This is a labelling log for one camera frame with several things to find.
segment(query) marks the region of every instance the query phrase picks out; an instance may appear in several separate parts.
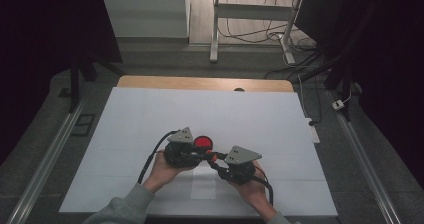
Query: red disc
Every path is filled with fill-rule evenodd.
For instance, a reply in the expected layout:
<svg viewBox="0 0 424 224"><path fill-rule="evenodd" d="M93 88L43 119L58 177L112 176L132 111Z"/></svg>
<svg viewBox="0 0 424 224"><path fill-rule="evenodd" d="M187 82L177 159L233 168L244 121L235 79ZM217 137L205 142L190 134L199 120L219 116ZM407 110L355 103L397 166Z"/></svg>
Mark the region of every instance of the red disc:
<svg viewBox="0 0 424 224"><path fill-rule="evenodd" d="M212 150L213 148L212 139L210 139L207 136L199 136L196 139L194 139L194 145L197 147L206 148L209 150Z"/></svg>

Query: gray sleeve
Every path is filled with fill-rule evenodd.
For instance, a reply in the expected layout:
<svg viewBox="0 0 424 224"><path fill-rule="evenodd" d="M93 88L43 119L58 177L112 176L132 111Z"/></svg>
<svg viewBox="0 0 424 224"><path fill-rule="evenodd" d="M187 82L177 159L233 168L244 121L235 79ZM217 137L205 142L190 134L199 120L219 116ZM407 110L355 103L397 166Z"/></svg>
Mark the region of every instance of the gray sleeve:
<svg viewBox="0 0 424 224"><path fill-rule="evenodd" d="M281 212L277 212L271 220L269 220L266 224L291 224L284 216L281 214Z"/></svg>
<svg viewBox="0 0 424 224"><path fill-rule="evenodd" d="M154 197L153 193L137 183L126 197L114 197L109 205L90 216L83 224L142 224L146 220L146 208Z"/></svg>

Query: metal bracket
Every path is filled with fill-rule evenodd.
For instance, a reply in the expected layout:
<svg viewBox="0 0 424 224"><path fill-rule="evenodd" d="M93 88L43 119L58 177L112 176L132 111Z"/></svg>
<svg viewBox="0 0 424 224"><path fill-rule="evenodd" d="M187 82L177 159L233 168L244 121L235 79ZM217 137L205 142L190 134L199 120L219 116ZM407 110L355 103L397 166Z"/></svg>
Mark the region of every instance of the metal bracket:
<svg viewBox="0 0 424 224"><path fill-rule="evenodd" d="M227 164L240 165L260 158L262 158L262 155L259 153L247 150L239 146L233 146L233 148L225 158L224 162Z"/></svg>
<svg viewBox="0 0 424 224"><path fill-rule="evenodd" d="M186 127L182 130L179 130L174 135L168 137L169 142L179 142L179 143L193 143L193 135L189 127Z"/></svg>

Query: paper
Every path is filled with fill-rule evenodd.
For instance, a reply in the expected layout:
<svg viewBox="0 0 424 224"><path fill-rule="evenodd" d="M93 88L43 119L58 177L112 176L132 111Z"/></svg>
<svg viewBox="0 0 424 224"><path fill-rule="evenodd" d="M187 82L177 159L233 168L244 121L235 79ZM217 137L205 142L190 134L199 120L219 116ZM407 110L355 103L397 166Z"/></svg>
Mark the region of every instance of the paper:
<svg viewBox="0 0 424 224"><path fill-rule="evenodd" d="M210 166L198 166L193 170L191 199L216 199L216 171Z"/></svg>
<svg viewBox="0 0 424 224"><path fill-rule="evenodd" d="M337 215L296 93L142 88L112 90L60 212L97 212L111 198L124 197L159 139L187 126L193 137L209 136L215 151L238 145L262 154L274 206L284 215ZM198 168L157 192L147 213L257 215L207 165Z"/></svg>

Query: hand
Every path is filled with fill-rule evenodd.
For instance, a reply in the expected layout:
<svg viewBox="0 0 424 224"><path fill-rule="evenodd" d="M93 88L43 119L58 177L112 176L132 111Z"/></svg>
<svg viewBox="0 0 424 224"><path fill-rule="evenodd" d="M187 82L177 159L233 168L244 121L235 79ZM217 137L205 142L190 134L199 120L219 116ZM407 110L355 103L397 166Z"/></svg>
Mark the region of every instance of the hand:
<svg viewBox="0 0 424 224"><path fill-rule="evenodd" d="M143 186L152 193L156 193L164 185L170 183L174 178L183 171L188 171L194 167L175 168L170 166L163 154L164 150L156 153L155 162L149 177L144 181Z"/></svg>
<svg viewBox="0 0 424 224"><path fill-rule="evenodd" d="M265 179L265 172L257 161L253 161L256 167L255 176ZM253 207L256 212L262 217L265 223L277 213L274 207L266 199L265 186L257 181L249 181L243 185L229 182L237 191L245 202Z"/></svg>

